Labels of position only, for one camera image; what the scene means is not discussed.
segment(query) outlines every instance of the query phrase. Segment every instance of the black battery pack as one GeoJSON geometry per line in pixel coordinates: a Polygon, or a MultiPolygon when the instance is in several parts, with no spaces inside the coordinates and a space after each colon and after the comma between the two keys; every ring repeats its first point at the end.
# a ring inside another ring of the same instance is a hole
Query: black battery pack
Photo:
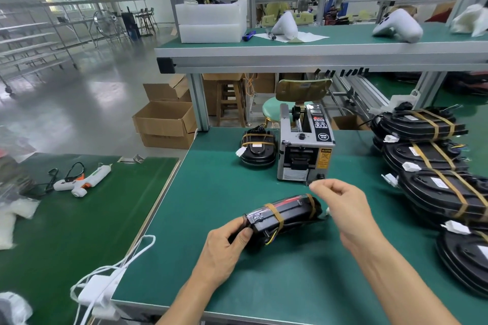
{"type": "Polygon", "coordinates": [[[417,207],[460,222],[488,225],[488,178],[467,171],[400,172],[398,186],[417,207]]]}
{"type": "Polygon", "coordinates": [[[403,140],[426,141],[467,134],[465,124],[456,124],[448,107],[429,107],[384,113],[379,122],[388,134],[403,140]]]}
{"type": "Polygon", "coordinates": [[[296,195],[266,204],[244,215],[244,223],[239,230],[229,238],[232,243],[244,228],[251,228],[253,235],[247,244],[249,250],[272,243],[278,235],[300,226],[323,221],[320,202],[310,194],[296,195]]]}
{"type": "Polygon", "coordinates": [[[488,297],[488,236],[479,231],[460,235],[443,231],[436,248],[449,271],[474,293],[488,297]]]}
{"type": "Polygon", "coordinates": [[[465,171],[467,163],[461,156],[462,144],[450,140],[417,143],[385,143],[383,158],[396,172],[403,171],[403,163],[411,162],[420,168],[465,171]]]}
{"type": "Polygon", "coordinates": [[[240,157],[246,165],[266,167],[275,163],[276,136],[274,132],[266,131],[263,125],[246,131],[241,139],[241,147],[246,147],[240,157]]]}

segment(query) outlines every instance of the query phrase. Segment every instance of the metal shelving rack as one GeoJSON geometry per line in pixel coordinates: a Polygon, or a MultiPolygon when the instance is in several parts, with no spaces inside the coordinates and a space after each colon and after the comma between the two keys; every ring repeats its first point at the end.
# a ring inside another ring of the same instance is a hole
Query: metal shelving rack
{"type": "Polygon", "coordinates": [[[93,42],[97,47],[96,41],[99,38],[94,38],[91,33],[93,26],[93,17],[87,18],[82,12],[80,5],[92,4],[95,6],[92,11],[98,10],[100,4],[112,4],[119,2],[134,2],[146,0],[80,0],[68,2],[25,2],[22,0],[14,2],[0,1],[0,17],[14,19],[13,26],[2,26],[3,21],[0,20],[0,80],[5,84],[5,91],[9,94],[13,92],[8,82],[18,77],[25,77],[31,74],[37,74],[39,71],[47,68],[54,68],[59,66],[63,68],[63,63],[71,61],[74,68],[78,68],[75,60],[71,56],[70,48],[93,42]],[[80,13],[81,19],[67,20],[59,22],[53,17],[51,7],[61,6],[68,13],[65,6],[76,6],[80,13]],[[39,11],[42,15],[41,19],[47,19],[44,22],[37,22],[38,18],[34,14],[39,11]],[[31,22],[20,23],[19,16],[28,16],[31,22]],[[74,29],[74,25],[83,24],[88,30],[90,39],[82,42],[74,29]],[[72,32],[75,33],[78,43],[74,45],[67,45],[63,40],[59,28],[68,26],[72,32]],[[57,41],[50,41],[57,35],[57,41]]]}

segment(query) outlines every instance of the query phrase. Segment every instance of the glue gun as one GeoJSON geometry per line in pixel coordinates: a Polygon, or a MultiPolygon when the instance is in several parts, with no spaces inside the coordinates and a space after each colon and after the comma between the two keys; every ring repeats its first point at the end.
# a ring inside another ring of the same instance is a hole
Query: glue gun
{"type": "Polygon", "coordinates": [[[93,174],[84,179],[78,179],[73,181],[59,180],[54,183],[53,188],[55,191],[71,190],[71,194],[75,197],[84,197],[88,192],[89,187],[96,186],[105,176],[112,170],[112,165],[102,165],[97,168],[93,174]]]}

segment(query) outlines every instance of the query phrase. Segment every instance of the white label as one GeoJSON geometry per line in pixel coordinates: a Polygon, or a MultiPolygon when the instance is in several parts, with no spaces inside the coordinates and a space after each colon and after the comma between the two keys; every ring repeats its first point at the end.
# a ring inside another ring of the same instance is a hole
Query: white label
{"type": "Polygon", "coordinates": [[[237,152],[236,152],[236,156],[238,157],[241,157],[241,155],[244,154],[244,152],[246,151],[247,147],[240,147],[237,152]]]}
{"type": "Polygon", "coordinates": [[[444,183],[444,181],[442,181],[441,179],[439,179],[438,177],[431,177],[432,181],[434,181],[434,183],[438,186],[438,187],[441,187],[441,188],[444,188],[444,189],[449,189],[449,186],[446,185],[446,183],[444,183]]]}
{"type": "Polygon", "coordinates": [[[488,247],[478,246],[478,248],[480,249],[481,253],[484,254],[486,259],[488,260],[488,247]]]}
{"type": "Polygon", "coordinates": [[[308,170],[292,170],[283,168],[283,179],[291,181],[307,181],[308,170]]]}
{"type": "Polygon", "coordinates": [[[414,147],[408,147],[408,149],[410,149],[410,151],[412,152],[412,154],[416,157],[420,157],[420,155],[417,153],[417,151],[415,150],[414,147]]]}
{"type": "Polygon", "coordinates": [[[410,115],[407,115],[407,116],[404,116],[406,119],[408,120],[411,120],[411,121],[418,121],[419,119],[417,117],[414,117],[414,116],[410,116],[410,115]]]}

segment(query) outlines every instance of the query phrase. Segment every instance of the right hand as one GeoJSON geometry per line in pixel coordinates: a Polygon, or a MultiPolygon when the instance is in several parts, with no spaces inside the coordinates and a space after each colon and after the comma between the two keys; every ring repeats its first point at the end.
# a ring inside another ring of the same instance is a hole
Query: right hand
{"type": "Polygon", "coordinates": [[[310,190],[329,206],[341,241],[351,253],[373,248],[385,240],[362,190],[337,179],[316,180],[310,190]]]}

